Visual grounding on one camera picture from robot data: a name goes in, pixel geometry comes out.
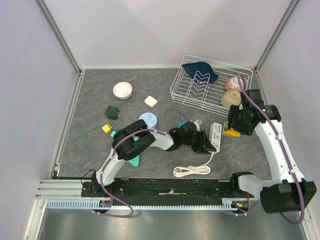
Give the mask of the yellow plug adapter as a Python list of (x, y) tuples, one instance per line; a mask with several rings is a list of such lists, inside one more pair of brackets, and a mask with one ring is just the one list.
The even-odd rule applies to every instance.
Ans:
[(241, 133), (234, 130), (232, 127), (228, 128), (228, 123), (225, 122), (223, 125), (222, 134), (228, 137), (238, 138), (241, 136)]

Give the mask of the round light blue socket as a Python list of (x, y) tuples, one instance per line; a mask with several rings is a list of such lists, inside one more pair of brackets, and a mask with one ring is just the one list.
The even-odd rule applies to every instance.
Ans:
[(149, 128), (155, 129), (158, 125), (158, 118), (152, 112), (145, 112), (145, 113), (141, 114), (138, 119), (144, 120), (144, 122), (146, 123), (146, 125)]

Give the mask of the white power strip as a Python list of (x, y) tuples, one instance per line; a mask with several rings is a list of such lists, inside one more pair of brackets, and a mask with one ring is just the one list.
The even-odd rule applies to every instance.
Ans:
[(210, 125), (209, 140), (210, 140), (210, 143), (215, 148), (215, 151), (213, 151), (214, 154), (217, 154), (220, 152), (222, 130), (223, 130), (223, 127), (220, 123), (214, 122)]

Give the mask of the blue cube plug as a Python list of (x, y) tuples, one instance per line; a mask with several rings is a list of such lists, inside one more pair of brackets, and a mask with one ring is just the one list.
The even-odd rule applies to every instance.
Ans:
[(182, 127), (185, 123), (186, 123), (186, 121), (180, 122), (180, 123), (178, 124), (178, 128)]

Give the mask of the dark green cube plug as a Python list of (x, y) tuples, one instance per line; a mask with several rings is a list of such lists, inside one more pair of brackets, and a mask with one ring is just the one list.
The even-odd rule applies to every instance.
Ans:
[(110, 120), (117, 120), (120, 116), (120, 110), (116, 106), (108, 105), (105, 112), (105, 116)]

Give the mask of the yellow cube plug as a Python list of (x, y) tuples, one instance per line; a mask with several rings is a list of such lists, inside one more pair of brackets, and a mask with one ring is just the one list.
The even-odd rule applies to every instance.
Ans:
[(108, 134), (108, 133), (110, 133), (110, 132), (113, 131), (113, 125), (110, 124), (110, 123), (106, 123), (105, 125), (103, 125), (103, 126), (101, 127), (101, 129), (103, 130), (103, 132), (104, 132), (105, 134)]

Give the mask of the white plug adapter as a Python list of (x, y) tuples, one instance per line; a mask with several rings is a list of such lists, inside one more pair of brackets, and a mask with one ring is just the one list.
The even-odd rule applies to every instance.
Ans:
[(144, 103), (145, 103), (148, 107), (154, 108), (154, 107), (157, 105), (158, 100), (149, 95), (147, 98), (145, 98)]

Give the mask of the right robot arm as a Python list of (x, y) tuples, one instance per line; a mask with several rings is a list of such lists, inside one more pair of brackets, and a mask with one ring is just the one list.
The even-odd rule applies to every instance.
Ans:
[(225, 129), (242, 136), (257, 134), (272, 181), (262, 180), (251, 172), (236, 172), (230, 179), (230, 193), (235, 197), (245, 192), (255, 196), (268, 214), (301, 211), (309, 204), (317, 187), (313, 181), (306, 181), (295, 163), (277, 107), (265, 105), (258, 89), (246, 90), (240, 96), (242, 106), (230, 106)]

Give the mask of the teal triangular power strip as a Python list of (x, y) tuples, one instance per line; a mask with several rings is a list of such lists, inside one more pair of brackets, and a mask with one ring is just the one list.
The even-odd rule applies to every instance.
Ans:
[[(113, 138), (114, 135), (117, 133), (117, 130), (113, 130), (110, 134), (110, 136)], [(136, 156), (135, 158), (132, 158), (130, 160), (127, 161), (127, 163), (132, 166), (133, 168), (137, 168), (139, 166), (140, 163), (140, 156)]]

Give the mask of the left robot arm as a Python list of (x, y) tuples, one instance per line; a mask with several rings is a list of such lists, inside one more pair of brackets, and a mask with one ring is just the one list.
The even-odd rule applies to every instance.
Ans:
[(92, 191), (99, 197), (106, 196), (110, 191), (110, 184), (125, 162), (139, 156), (149, 147), (172, 152), (182, 145), (190, 146), (196, 154), (210, 154), (210, 162), (213, 156), (220, 152), (222, 125), (212, 123), (207, 135), (200, 129), (200, 124), (200, 120), (186, 121), (180, 127), (163, 132), (148, 127), (146, 122), (140, 119), (119, 130), (113, 136), (110, 154), (104, 165), (91, 177)]

